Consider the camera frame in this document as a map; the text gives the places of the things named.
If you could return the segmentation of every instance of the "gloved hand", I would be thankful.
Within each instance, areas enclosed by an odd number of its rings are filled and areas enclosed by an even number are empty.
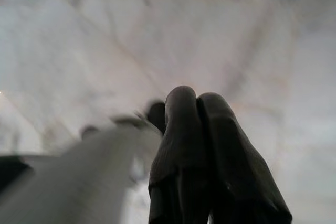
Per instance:
[[[266,162],[220,95],[196,98],[181,86],[148,119],[164,131],[150,175],[150,224],[207,223],[209,215],[213,223],[291,223]]]

